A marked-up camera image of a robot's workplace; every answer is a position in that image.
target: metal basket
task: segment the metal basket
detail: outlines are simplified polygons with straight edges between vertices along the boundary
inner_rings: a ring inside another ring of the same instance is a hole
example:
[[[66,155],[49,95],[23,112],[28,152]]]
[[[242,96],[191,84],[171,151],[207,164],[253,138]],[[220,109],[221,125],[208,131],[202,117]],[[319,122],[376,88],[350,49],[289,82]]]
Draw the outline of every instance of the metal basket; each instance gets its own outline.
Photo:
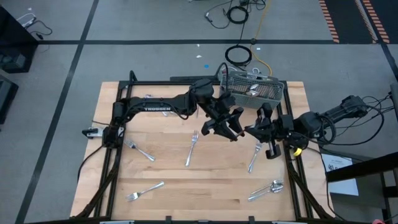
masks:
[[[225,91],[226,74],[220,72],[218,80],[221,82],[221,95]],[[250,90],[256,95],[249,96]],[[238,106],[258,109],[263,103],[269,103],[274,109],[283,97],[283,90],[284,84],[274,77],[240,71],[230,71],[228,75],[228,91],[235,97]]]

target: fork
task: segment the fork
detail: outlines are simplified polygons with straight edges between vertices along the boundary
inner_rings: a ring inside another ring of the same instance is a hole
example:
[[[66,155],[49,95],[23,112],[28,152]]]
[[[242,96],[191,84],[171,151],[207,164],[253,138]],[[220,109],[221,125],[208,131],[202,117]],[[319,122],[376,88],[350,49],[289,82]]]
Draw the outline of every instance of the fork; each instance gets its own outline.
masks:
[[[155,157],[152,156],[152,155],[150,155],[150,154],[148,154],[148,153],[146,153],[146,152],[144,152],[144,151],[142,151],[141,149],[139,149],[139,148],[137,147],[137,144],[136,144],[136,143],[134,143],[134,142],[132,142],[132,141],[130,141],[130,140],[127,140],[127,139],[124,140],[124,143],[125,143],[127,146],[129,146],[130,148],[132,148],[132,149],[137,149],[137,150],[138,150],[139,152],[141,152],[144,156],[146,156],[146,158],[148,158],[151,162],[155,162]]]
[[[256,151],[254,151],[253,158],[251,159],[251,162],[250,162],[250,165],[249,165],[249,169],[248,169],[248,172],[249,172],[249,173],[251,173],[251,172],[253,171],[254,161],[256,160],[257,153],[259,153],[259,151],[260,151],[261,148],[262,148],[262,144],[261,144],[259,141],[257,141],[257,144],[256,144]]]
[[[148,190],[144,190],[144,191],[142,191],[142,192],[135,192],[135,193],[132,193],[132,194],[130,194],[130,195],[127,195],[127,196],[126,196],[126,199],[127,199],[127,201],[129,201],[129,202],[130,202],[130,201],[133,201],[133,200],[136,200],[136,199],[139,198],[143,193],[148,192],[148,191],[150,191],[150,190],[158,189],[159,187],[163,187],[163,186],[164,186],[164,182],[162,181],[162,182],[158,183],[157,185],[151,187],[151,188],[148,189]]]
[[[194,130],[193,135],[192,135],[191,149],[189,150],[189,155],[188,155],[187,161],[185,162],[185,167],[188,167],[189,163],[191,162],[193,147],[195,146],[195,143],[198,141],[198,137],[199,137],[198,131]]]

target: wooden tabletop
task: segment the wooden tabletop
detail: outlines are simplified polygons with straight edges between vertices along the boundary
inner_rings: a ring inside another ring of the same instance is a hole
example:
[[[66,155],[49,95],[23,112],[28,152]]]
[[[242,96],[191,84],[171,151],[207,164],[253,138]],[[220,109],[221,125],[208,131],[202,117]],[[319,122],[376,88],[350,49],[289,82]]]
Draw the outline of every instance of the wooden tabletop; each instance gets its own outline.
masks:
[[[112,104],[116,99],[118,82],[104,82],[99,93],[94,120],[108,123]],[[309,111],[302,82],[288,82],[294,117]],[[188,86],[133,86],[132,96],[174,97],[185,93]],[[254,123],[256,110],[245,108],[240,118],[242,126]],[[199,135],[193,150],[191,164],[185,167],[190,150],[192,133],[201,130],[208,121],[199,109],[184,121],[177,116],[165,117],[160,112],[139,113],[127,124],[126,139],[132,139],[143,151],[152,154],[155,162],[149,161],[137,150],[123,147],[113,208],[113,220],[164,220],[171,215],[173,220],[248,220],[254,216],[261,220],[295,220],[290,194],[289,179],[284,154],[276,159],[266,159],[264,144],[251,174],[248,166],[254,153],[256,139],[247,134],[236,142],[214,134]],[[86,154],[101,145],[100,139],[88,140]],[[76,215],[90,201],[99,187],[105,149],[90,158],[84,165],[77,186],[71,215]],[[320,205],[331,214],[327,203],[326,179],[319,154],[303,151],[303,166],[308,188]],[[277,194],[267,194],[256,201],[248,202],[249,194],[275,179],[284,179],[284,189]],[[164,181],[164,187],[150,191],[133,202],[125,196],[140,192]],[[297,187],[301,214],[305,207]],[[104,215],[108,192],[104,195]]]

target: white paper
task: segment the white paper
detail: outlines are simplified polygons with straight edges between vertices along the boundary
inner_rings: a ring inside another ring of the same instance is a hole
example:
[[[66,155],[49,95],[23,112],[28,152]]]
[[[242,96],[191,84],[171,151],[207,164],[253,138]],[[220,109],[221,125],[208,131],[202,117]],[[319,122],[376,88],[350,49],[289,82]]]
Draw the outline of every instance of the white paper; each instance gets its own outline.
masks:
[[[344,157],[346,158],[344,159],[340,156],[331,156],[327,154],[322,154],[322,158],[325,163],[327,172],[342,167],[350,166],[353,164],[351,158],[347,157]],[[337,194],[354,195],[354,196],[359,195],[355,179],[342,180],[339,182],[329,183],[329,192]]]

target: gray floor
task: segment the gray floor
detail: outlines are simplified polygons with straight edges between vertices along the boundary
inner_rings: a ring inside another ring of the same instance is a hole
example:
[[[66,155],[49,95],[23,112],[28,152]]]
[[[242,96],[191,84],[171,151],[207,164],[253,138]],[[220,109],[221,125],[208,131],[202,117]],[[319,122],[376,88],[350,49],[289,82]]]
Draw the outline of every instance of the gray floor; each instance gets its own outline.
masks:
[[[2,0],[14,16],[30,12],[53,28],[48,40],[78,40],[92,0]],[[88,33],[90,40],[237,39],[241,26],[216,30],[203,18],[206,9],[222,1],[125,1],[99,0]],[[225,22],[221,9],[211,12],[214,21]],[[261,12],[253,8],[244,39],[257,31]],[[316,0],[274,0],[260,39],[331,40]],[[224,61],[230,45],[85,45],[61,113],[44,169],[26,216],[26,222],[68,218],[76,190],[76,173],[87,139],[81,130],[91,124],[101,82],[126,80],[134,70],[139,80],[168,80],[170,76],[212,75]],[[256,45],[257,54],[269,63],[281,80],[303,81],[310,107],[325,111],[347,95],[382,98],[396,82],[379,45]],[[398,58],[398,46],[389,45]],[[0,222],[15,222],[42,148],[76,45],[41,45],[29,73],[8,75],[20,88],[0,133]],[[231,53],[239,59],[239,52]],[[252,62],[249,68],[266,67]],[[368,138],[379,124],[347,131],[336,141]],[[381,133],[357,147],[329,147],[366,157],[395,152],[396,118],[386,114]],[[378,177],[358,180],[360,197],[333,196],[336,211],[353,221],[381,218],[381,184]],[[368,192],[380,192],[367,197]]]

